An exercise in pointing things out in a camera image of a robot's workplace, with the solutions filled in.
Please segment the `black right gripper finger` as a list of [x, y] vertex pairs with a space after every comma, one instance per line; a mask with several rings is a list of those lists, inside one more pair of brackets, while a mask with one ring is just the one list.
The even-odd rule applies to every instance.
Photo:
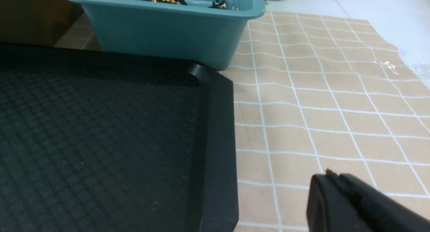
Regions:
[[310, 232], [428, 232], [429, 220], [349, 173], [327, 169], [310, 181]]

